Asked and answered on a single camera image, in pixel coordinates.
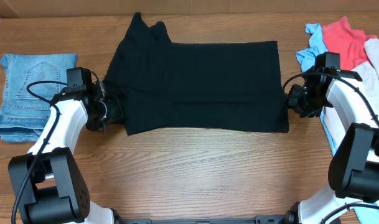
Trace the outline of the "black t-shirt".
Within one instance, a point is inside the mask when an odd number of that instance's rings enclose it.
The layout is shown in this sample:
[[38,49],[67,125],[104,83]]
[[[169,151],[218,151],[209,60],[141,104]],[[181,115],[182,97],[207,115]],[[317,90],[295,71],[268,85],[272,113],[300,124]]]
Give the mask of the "black t-shirt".
[[286,133],[288,111],[275,41],[182,44],[136,13],[103,79],[127,133],[218,128]]

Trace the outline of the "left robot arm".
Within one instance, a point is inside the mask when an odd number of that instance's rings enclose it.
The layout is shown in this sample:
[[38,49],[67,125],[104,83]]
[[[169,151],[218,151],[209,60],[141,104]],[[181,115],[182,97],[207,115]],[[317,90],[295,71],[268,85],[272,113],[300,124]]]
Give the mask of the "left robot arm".
[[60,93],[46,102],[50,117],[27,154],[8,165],[16,199],[11,222],[122,223],[112,208],[92,202],[73,153],[83,128],[104,131],[123,118],[117,98],[107,98],[103,83],[87,68],[67,70]]

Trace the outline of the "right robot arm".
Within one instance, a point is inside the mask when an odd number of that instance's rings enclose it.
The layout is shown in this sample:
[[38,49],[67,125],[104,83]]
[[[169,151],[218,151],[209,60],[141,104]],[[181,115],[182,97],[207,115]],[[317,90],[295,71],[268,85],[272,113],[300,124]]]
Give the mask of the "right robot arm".
[[286,105],[300,117],[320,116],[334,108],[345,136],[329,166],[328,184],[311,198],[295,203],[281,223],[338,223],[356,208],[379,210],[379,117],[363,94],[357,72],[342,70],[340,55],[325,52],[294,84]]

